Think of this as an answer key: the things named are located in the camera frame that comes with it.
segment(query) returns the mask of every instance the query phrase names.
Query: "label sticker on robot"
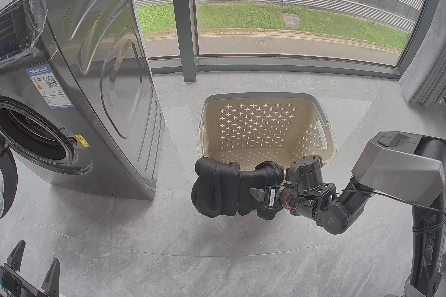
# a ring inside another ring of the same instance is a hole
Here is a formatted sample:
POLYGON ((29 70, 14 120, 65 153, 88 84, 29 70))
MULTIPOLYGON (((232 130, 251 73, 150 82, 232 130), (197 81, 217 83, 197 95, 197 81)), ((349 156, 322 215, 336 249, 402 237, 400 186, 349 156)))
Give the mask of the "label sticker on robot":
POLYGON ((75 135, 75 137, 79 140, 79 142, 82 144, 82 146, 84 146, 84 147, 90 147, 90 145, 88 144, 88 142, 86 141, 86 139, 84 139, 84 138, 82 137, 82 135, 77 134, 77 135, 75 135))
POLYGON ((29 68, 26 72, 51 109, 73 108, 49 65, 29 68))
POLYGON ((271 195, 269 196, 269 206, 272 207, 274 205, 274 197, 276 196, 276 189, 271 189, 271 195))

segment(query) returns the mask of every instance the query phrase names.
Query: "plastic wrap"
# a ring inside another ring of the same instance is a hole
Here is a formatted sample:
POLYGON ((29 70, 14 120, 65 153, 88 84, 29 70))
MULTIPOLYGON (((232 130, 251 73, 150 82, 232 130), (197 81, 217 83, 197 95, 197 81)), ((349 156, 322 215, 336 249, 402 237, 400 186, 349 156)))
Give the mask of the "plastic wrap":
POLYGON ((0 67, 36 55, 47 12, 44 0, 15 0, 0 10, 0 67))

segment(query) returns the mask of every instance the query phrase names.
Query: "energy label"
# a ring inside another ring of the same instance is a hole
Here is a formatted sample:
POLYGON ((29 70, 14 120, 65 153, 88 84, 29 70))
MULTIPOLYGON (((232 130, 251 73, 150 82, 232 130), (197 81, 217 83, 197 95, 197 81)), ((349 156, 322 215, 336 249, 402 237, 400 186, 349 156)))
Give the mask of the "energy label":
POLYGON ((73 108, 49 65, 29 68, 26 72, 51 109, 73 108))

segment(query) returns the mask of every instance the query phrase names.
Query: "qr code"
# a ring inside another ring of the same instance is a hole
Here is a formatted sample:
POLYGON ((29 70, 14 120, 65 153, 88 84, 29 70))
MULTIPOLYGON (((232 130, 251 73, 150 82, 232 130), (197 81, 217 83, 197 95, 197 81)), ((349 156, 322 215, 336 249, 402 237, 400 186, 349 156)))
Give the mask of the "qr code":
POLYGON ((56 79, 52 75, 42 78, 48 88, 56 88, 59 86, 59 84, 56 82, 56 79))

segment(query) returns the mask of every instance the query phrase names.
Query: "floor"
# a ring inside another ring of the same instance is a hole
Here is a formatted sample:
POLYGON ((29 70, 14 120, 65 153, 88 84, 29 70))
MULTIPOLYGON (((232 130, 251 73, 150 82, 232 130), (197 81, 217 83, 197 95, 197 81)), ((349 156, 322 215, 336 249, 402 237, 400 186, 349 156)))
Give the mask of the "floor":
POLYGON ((401 295, 412 258, 411 209, 375 196, 342 235, 285 211, 271 221, 200 215, 190 201, 198 158, 195 127, 211 94, 305 92, 332 124, 337 153, 323 168, 338 190, 367 140, 402 130, 446 137, 446 107, 408 104, 397 82, 305 73, 200 73, 154 78, 166 117, 152 202, 48 185, 18 163, 19 189, 0 221, 0 259, 27 243, 21 274, 38 287, 57 257, 61 293, 84 296, 401 295))

